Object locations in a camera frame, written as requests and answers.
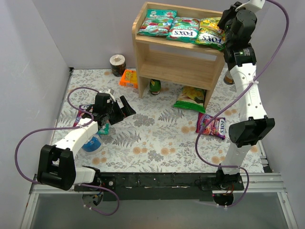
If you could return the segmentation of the yellow green Fox's candy bag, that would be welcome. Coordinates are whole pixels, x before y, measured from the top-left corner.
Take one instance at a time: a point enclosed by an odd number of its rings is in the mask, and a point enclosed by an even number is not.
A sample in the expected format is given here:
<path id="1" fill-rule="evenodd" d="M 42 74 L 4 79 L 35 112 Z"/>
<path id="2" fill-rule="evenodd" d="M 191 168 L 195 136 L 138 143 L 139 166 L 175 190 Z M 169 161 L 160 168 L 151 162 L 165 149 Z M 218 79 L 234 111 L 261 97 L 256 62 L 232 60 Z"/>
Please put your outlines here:
<path id="1" fill-rule="evenodd" d="M 222 51 L 224 49 L 225 34 L 224 31 L 218 27 L 220 19 L 220 17 L 201 19 L 195 44 L 205 45 Z"/>

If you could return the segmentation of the teal Fox's candy bag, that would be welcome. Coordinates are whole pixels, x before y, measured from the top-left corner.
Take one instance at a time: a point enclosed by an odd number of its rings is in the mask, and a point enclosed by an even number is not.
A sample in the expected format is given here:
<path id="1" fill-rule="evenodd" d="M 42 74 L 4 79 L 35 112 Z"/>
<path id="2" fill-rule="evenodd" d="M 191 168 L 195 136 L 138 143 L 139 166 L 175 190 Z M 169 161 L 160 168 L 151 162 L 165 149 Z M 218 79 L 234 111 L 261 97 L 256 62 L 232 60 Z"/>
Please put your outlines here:
<path id="1" fill-rule="evenodd" d="M 198 35 L 199 25 L 199 19 L 175 17 L 166 39 L 185 43 L 194 43 Z"/>
<path id="2" fill-rule="evenodd" d="M 167 36 L 176 15 L 176 10 L 148 9 L 146 18 L 137 34 L 145 36 Z"/>

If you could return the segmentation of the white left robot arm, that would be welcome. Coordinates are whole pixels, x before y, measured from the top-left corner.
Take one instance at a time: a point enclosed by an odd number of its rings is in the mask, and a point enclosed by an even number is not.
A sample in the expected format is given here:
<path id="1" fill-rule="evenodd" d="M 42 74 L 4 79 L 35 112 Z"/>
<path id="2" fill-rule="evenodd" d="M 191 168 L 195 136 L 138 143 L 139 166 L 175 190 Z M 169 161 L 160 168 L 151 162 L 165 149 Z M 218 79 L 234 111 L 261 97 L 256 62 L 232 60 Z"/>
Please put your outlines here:
<path id="1" fill-rule="evenodd" d="M 74 159 L 84 144 L 94 137 L 106 124 L 114 125 L 136 112 L 124 96 L 118 102 L 111 93 L 97 93 L 95 103 L 83 112 L 78 124 L 54 145 L 41 149 L 37 180 L 38 182 L 69 190 L 73 185 L 90 184 L 97 170 L 91 167 L 76 167 Z"/>

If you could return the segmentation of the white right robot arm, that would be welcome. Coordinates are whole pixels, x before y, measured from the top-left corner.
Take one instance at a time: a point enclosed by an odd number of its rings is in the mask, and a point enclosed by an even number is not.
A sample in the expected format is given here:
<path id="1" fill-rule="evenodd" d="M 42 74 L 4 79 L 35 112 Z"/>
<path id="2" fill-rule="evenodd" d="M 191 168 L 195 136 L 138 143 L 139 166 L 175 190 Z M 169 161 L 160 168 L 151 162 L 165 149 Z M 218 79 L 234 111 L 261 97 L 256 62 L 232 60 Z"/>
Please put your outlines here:
<path id="1" fill-rule="evenodd" d="M 256 56 L 250 39 L 255 30 L 255 13 L 263 8 L 263 0 L 236 2 L 225 10 L 218 23 L 224 31 L 224 60 L 239 93 L 240 121 L 229 127 L 230 146 L 225 160 L 216 172 L 221 185 L 237 183 L 240 166 L 250 148 L 262 140 L 275 126 L 262 105 L 256 77 Z"/>

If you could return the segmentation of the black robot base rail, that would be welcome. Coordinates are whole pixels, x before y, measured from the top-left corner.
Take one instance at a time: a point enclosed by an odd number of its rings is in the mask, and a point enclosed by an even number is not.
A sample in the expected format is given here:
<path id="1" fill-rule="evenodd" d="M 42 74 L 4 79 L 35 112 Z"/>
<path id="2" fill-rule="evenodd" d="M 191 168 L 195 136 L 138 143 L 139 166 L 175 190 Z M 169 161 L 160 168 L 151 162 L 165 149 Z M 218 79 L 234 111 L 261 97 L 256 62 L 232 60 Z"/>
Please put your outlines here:
<path id="1" fill-rule="evenodd" d="M 88 187 L 76 186 L 75 191 L 103 191 L 104 201 L 120 200 L 186 200 L 212 201 L 212 192 L 232 194 L 243 191 L 246 179 L 240 174 L 215 173 L 110 173 L 100 172 Z"/>

